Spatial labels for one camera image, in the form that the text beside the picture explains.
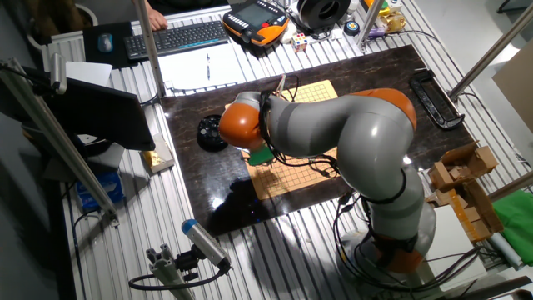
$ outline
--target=metal pole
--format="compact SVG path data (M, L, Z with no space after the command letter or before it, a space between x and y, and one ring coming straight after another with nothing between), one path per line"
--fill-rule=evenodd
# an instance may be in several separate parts
M477 78L477 76L485 70L494 58L507 47L511 40L524 29L524 27L533 18L533 3L520 15L515 21L509 32L502 35L500 39L485 53L479 62L457 83L450 92L450 99L455 100L459 94L463 93L465 89Z
M500 200L503 197L512 194L514 191L517 191L519 188L525 188L533 184L533 171L527 173L524 176L519 177L512 182L507 183L505 186L498 188L495 192L489 195L489 198L492 202Z
M368 39L368 34L370 34L371 29L374 27L376 22L377 15L380 13L381 6L385 0L375 0L372 6L368 9L366 14L366 20L361 29L361 33L357 36L356 45L359 47L361 52L366 52L366 40Z
M165 83L159 68L159 61L157 60L156 42L153 39L152 28L150 27L150 19L148 18L147 5L145 0L135 0L135 9L141 24L142 36L144 45L147 47L148 59L152 66L153 77L156 80L157 96L161 99L165 97Z
M24 73L22 67L14 58L9 59L7 65L16 71ZM32 120L39 126L48 141L50 141L59 155L65 160L65 163L72 169L77 179L87 187L87 190L97 201L98 205L100 205L111 219L114 219L117 210L111 202L111 199L74 147L57 119L53 116L48 105L42 100L42 97L33 94L32 87L27 79L13 72L0 71L0 79L5 82L24 110L26 110Z

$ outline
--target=computer monitor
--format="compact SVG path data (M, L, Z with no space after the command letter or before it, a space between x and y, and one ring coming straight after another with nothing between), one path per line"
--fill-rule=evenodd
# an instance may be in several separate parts
M29 67L24 71L36 81L50 82L48 72ZM68 78L67 91L63 95L45 95L43 98L71 136L88 134L131 150L155 148L144 112L134 94ZM0 113L22 123L32 121L2 80Z

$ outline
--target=keyboard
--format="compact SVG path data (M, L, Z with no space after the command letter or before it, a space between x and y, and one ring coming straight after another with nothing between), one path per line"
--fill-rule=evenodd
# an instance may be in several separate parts
M229 40L221 21L161 30L154 32L153 38L156 42L157 55L160 56L223 44ZM142 35L125 37L124 42L128 59L148 58Z

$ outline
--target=robotic arm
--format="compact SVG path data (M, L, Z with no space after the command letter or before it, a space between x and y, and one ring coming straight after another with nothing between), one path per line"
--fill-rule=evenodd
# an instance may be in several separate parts
M361 256L359 262L395 273L416 270L431 245L435 213L424 202L416 170L403 162L416 129L415 109L403 93L383 88L324 102L293 103L242 92L220 121L224 140L252 152L264 145L261 128L268 131L276 150L294 158L337 147L342 178L371 210L369 233L345 235L341 243L347 257L337 261Z

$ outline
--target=dark marble table top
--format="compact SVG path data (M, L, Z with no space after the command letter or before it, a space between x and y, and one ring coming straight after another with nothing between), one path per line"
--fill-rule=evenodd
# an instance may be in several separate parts
M426 115L409 87L415 70L424 67L415 49L406 46L294 73L301 79L301 85L330 80L339 96L373 88L402 91L415 105L417 118L415 137L407 154L415 168L428 168L445 151L470 143L472 138L464 126L442 131ZM278 81L279 77L270 77L185 97L169 97L162 102L194 217L211 234L227 233L306 208L348 190L341 178L335 178L259 201L240 151L229 146L220 152L207 152L198 146L197 125L202 118L222 114L224 106L240 92L274 88ZM424 88L430 96L438 98L434 82L425 83ZM451 116L444 103L436 105L445 117Z

